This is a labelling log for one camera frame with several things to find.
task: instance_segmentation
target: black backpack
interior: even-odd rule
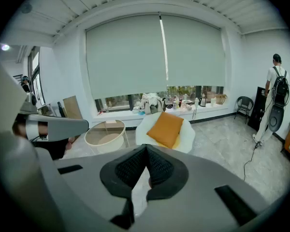
[[[289,93],[289,85],[287,81],[287,72],[285,71],[285,75],[282,76],[279,74],[276,66],[273,67],[277,78],[275,80],[275,83],[272,87],[272,96],[274,97],[274,103],[284,107],[285,104],[285,96]]]

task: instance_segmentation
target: white chair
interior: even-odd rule
[[[148,136],[146,133],[154,126],[161,113],[155,113],[146,115],[140,125],[136,128],[135,132],[135,142],[137,145],[142,144],[151,144],[158,145],[155,139]],[[192,150],[195,131],[191,127],[191,124],[188,120],[184,119],[182,127],[179,132],[180,142],[179,145],[175,148],[175,150],[188,153]]]

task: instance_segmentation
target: black chair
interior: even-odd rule
[[[238,109],[236,111],[234,119],[236,118],[237,113],[242,110],[246,112],[246,119],[245,119],[245,124],[246,124],[248,113],[253,108],[253,101],[249,97],[240,96],[239,98],[237,98],[237,105],[238,105]]]

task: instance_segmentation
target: light green window shade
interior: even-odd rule
[[[159,16],[128,17],[89,30],[87,65],[94,99],[166,90]]]
[[[163,15],[169,86],[225,86],[220,30],[177,16]]]

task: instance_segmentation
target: black rectangular slot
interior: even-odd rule
[[[69,167],[58,168],[58,171],[59,171],[59,174],[67,174],[67,173],[71,173],[71,172],[74,172],[74,171],[80,170],[80,169],[82,169],[82,166],[72,165]]]
[[[215,188],[216,193],[230,210],[240,226],[254,219],[257,214],[227,185]]]

